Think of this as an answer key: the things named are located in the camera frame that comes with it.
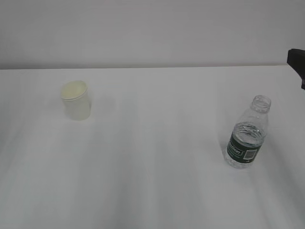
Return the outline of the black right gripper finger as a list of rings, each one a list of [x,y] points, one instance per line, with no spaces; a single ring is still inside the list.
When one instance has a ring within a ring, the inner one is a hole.
[[[302,80],[301,88],[305,90],[305,51],[290,49],[287,55],[287,64],[300,76]]]

